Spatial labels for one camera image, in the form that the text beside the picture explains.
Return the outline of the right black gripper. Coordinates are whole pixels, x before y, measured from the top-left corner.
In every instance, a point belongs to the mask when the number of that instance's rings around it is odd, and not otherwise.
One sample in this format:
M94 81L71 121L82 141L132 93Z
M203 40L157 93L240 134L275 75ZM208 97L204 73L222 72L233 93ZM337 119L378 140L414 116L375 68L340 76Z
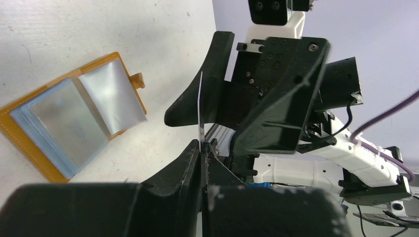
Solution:
M189 86L166 110L165 125L198 124L197 97L203 71L201 113L215 123L233 46L233 32L216 31L207 55ZM324 38L260 41L258 53L239 52L228 89L231 105L223 125L235 130L230 151L236 156L306 153L336 143L347 124L332 128L331 109L362 103L355 57L327 62L331 45Z

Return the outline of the yellow leather card holder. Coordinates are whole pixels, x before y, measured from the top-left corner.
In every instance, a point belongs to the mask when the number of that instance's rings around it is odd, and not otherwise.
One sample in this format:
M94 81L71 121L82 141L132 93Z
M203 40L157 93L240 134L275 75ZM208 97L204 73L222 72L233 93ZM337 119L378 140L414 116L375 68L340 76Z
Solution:
M108 143L147 121L138 89L117 52L64 74L0 110L0 129L52 183L72 179Z

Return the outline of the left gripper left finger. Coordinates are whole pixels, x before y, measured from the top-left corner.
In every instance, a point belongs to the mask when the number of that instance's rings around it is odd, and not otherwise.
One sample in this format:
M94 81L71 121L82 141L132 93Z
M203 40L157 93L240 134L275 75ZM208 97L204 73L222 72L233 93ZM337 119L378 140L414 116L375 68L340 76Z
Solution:
M141 183L31 184L0 211L3 237L193 237L199 142Z

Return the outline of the dark credit card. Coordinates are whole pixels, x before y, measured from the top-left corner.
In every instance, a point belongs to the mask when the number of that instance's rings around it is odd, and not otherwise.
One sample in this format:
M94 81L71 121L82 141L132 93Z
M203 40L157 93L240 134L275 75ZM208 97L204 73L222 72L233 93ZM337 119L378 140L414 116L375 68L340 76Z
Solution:
M198 86L198 97L197 97L197 114L198 114L198 135L199 135L199 152L202 153L203 143L205 142L205 129L204 121L201 113L201 94L202 94L202 83L203 83L203 71L200 72L199 86Z

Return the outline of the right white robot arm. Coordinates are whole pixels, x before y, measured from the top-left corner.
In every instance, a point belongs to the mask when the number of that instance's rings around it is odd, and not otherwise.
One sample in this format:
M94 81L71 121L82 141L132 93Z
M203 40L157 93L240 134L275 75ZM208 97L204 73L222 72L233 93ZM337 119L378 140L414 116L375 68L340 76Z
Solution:
M355 205L411 195L414 175L397 147L381 148L350 131L351 108L363 103L354 57L328 63L324 38L302 35L310 0L250 0L253 25L237 44L225 80L232 32L214 33L190 85L167 109L170 127L212 124L229 148L226 166L256 185L321 188Z

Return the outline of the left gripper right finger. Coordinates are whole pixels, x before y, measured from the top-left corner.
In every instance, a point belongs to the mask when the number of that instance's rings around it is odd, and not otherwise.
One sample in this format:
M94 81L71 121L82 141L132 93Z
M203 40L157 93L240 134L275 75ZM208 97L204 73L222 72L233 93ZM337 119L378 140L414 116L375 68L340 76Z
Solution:
M249 187L201 144L205 237L349 237L335 198L320 189Z

